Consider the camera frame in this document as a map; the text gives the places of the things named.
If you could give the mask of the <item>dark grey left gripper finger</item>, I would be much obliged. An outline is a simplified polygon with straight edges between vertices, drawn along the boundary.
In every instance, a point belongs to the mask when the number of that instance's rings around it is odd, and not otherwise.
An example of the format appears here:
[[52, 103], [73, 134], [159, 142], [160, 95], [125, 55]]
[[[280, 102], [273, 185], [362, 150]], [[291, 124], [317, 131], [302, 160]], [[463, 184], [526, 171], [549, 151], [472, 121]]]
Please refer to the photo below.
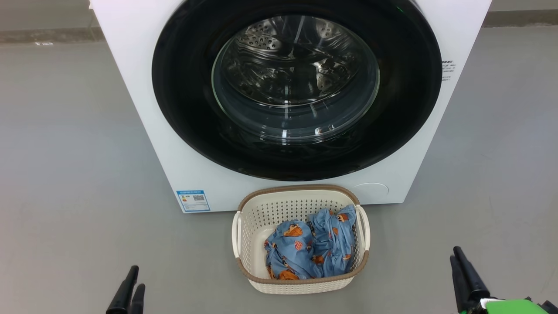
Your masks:
[[113, 300], [106, 309], [106, 314], [127, 314], [131, 305], [133, 289], [137, 282], [138, 266], [131, 266], [126, 278], [120, 284]]
[[145, 284], [138, 284], [131, 299], [130, 314], [143, 314], [145, 304]]

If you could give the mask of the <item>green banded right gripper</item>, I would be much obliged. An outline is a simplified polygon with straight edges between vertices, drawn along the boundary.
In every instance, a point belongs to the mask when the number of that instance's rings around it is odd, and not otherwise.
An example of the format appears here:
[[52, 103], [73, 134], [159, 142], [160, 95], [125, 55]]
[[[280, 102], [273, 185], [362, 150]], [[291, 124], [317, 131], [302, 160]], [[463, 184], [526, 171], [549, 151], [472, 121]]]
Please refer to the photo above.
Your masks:
[[490, 291], [469, 262], [460, 246], [450, 256], [455, 302], [459, 314], [556, 314], [557, 306], [550, 301], [542, 304], [527, 299], [488, 298]]

